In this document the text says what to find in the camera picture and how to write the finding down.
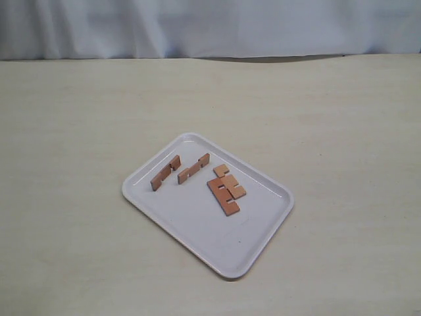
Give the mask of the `wooden notched piece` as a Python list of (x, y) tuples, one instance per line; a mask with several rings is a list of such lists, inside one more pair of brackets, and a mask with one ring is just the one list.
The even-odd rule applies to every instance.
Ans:
[(197, 162), (189, 168), (184, 169), (178, 174), (178, 184), (183, 184), (188, 178), (192, 177), (195, 173), (209, 164), (210, 154), (206, 153), (200, 157)]
[(227, 217), (240, 211), (239, 205), (234, 201), (234, 198), (220, 178), (209, 180), (207, 186)]
[(213, 168), (213, 171), (216, 177), (222, 181), (233, 199), (242, 198), (247, 194), (245, 188), (239, 184), (234, 175), (230, 174), (230, 170), (225, 164)]
[(157, 191), (162, 182), (172, 173), (176, 171), (181, 165), (181, 159), (179, 155), (175, 155), (169, 163), (167, 163), (151, 180), (152, 190)]

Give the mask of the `white plastic tray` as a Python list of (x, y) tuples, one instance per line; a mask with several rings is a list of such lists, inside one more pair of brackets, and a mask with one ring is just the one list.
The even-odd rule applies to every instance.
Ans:
[[(183, 184), (172, 172), (157, 190), (154, 176), (175, 156), (181, 169), (208, 153), (210, 162)], [(213, 169), (225, 164), (245, 196), (239, 211), (225, 215), (207, 182)], [(132, 173), (122, 185), (123, 196), (145, 216), (207, 264), (220, 276), (245, 275), (294, 206), (293, 194), (283, 185), (199, 134), (179, 135)]]

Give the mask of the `white backdrop curtain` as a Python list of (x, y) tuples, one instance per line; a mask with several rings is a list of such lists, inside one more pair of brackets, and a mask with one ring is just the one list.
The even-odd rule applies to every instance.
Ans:
[(3, 60), (419, 51), (419, 1), (1, 2)]

